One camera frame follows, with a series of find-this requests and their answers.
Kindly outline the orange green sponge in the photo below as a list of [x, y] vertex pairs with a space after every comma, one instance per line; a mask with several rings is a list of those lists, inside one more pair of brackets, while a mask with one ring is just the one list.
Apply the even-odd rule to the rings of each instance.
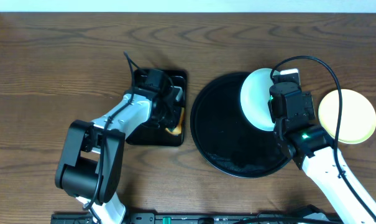
[[168, 132], [169, 134], [173, 135], [173, 136], [177, 136], [177, 135], [180, 135], [183, 131], [183, 122], [184, 122], [184, 119], [185, 119], [185, 109], [182, 108], [181, 109], [181, 115], [180, 115], [180, 119], [179, 119], [179, 122], [177, 124], [177, 126], [175, 128], [166, 128], [166, 132]]

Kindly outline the light green plate with stain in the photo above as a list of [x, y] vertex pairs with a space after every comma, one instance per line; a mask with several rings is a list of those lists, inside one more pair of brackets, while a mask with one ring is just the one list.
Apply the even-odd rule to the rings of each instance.
[[273, 131], [275, 126], [268, 108], [269, 88], [273, 85], [271, 71], [271, 68], [261, 68], [252, 72], [244, 80], [240, 93], [244, 116], [251, 125], [262, 131]]

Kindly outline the yellow plate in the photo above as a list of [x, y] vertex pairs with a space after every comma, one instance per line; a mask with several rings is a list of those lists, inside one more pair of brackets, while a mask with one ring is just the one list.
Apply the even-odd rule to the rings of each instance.
[[[360, 93], [342, 89], [342, 117], [339, 142], [359, 144], [366, 141], [376, 128], [376, 112], [370, 101]], [[318, 118], [321, 126], [332, 137], [336, 134], [339, 94], [334, 90], [320, 102]]]

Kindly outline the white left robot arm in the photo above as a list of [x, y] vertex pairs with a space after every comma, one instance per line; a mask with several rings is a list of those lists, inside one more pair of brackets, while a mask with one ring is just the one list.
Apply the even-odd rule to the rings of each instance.
[[55, 185], [81, 202], [94, 223], [122, 223], [126, 207], [117, 188], [124, 146], [180, 146], [185, 98], [185, 88], [178, 85], [133, 86], [105, 115], [72, 122]]

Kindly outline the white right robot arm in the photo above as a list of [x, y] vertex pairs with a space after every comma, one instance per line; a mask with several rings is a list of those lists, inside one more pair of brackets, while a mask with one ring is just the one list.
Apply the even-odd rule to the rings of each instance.
[[311, 123], [311, 94], [295, 82], [276, 83], [269, 92], [273, 135], [282, 153], [321, 189], [343, 223], [376, 223], [376, 202], [346, 164], [337, 140]]

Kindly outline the rectangular black tray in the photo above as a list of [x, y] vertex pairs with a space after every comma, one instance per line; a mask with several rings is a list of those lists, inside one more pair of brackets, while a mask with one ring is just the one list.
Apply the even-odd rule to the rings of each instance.
[[[137, 69], [134, 71], [134, 81], [137, 88], [143, 88], [150, 90], [145, 87], [144, 82], [147, 78], [148, 70], [154, 68], [144, 68]], [[171, 86], [180, 86], [183, 89], [182, 100], [179, 103], [180, 109], [186, 106], [186, 83], [187, 83], [187, 73], [184, 70], [164, 70], [158, 69], [165, 73], [165, 87], [163, 90], [155, 91], [165, 93], [166, 88]], [[173, 136], [166, 132], [165, 129], [149, 129], [145, 128], [140, 124], [129, 137], [126, 139], [128, 144], [131, 145], [146, 145], [146, 146], [180, 146], [184, 140], [184, 127], [185, 122], [183, 122], [183, 131], [180, 135]]]

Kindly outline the round black tray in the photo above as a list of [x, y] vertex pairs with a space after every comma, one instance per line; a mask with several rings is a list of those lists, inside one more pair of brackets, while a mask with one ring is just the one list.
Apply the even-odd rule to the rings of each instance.
[[272, 133], [251, 125], [240, 105], [248, 72], [234, 72], [209, 82], [190, 115], [191, 135], [201, 155], [220, 171], [242, 178], [273, 174], [288, 164]]

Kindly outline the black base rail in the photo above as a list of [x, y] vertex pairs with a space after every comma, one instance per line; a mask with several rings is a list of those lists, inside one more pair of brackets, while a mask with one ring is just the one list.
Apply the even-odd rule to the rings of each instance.
[[122, 224], [217, 224], [237, 223], [254, 219], [256, 223], [301, 223], [303, 219], [324, 223], [341, 223], [335, 214], [326, 214], [314, 205], [296, 209], [290, 213], [260, 212], [257, 214], [225, 213], [157, 213], [155, 211], [128, 211]]

